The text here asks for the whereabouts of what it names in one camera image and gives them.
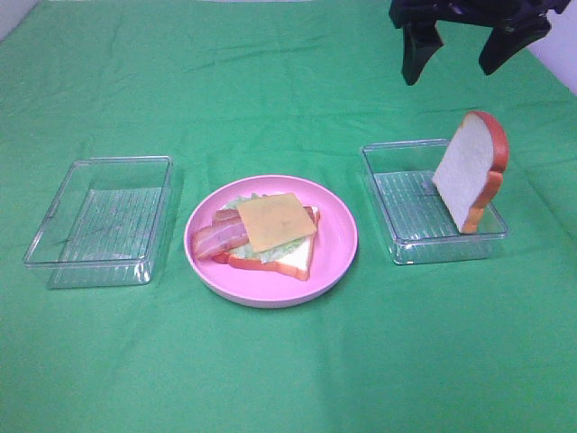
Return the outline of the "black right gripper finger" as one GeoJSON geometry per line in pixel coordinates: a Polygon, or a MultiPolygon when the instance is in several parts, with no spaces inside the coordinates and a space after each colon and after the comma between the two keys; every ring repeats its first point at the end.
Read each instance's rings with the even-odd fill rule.
{"type": "Polygon", "coordinates": [[[527,45],[545,37],[551,30],[548,20],[537,20],[518,28],[494,28],[486,41],[479,64],[489,76],[527,45]]]}
{"type": "Polygon", "coordinates": [[[444,43],[436,29],[436,21],[406,23],[402,30],[404,42],[402,75],[406,83],[413,86],[430,58],[444,46],[444,43]]]}

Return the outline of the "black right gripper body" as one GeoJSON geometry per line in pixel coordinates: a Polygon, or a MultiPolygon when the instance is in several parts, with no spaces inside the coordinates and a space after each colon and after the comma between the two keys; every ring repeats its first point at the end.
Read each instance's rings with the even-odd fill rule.
{"type": "Polygon", "coordinates": [[[396,28],[408,23],[447,21],[502,29],[517,29],[546,18],[549,10],[562,14],[561,1],[392,1],[389,18],[396,28]]]}

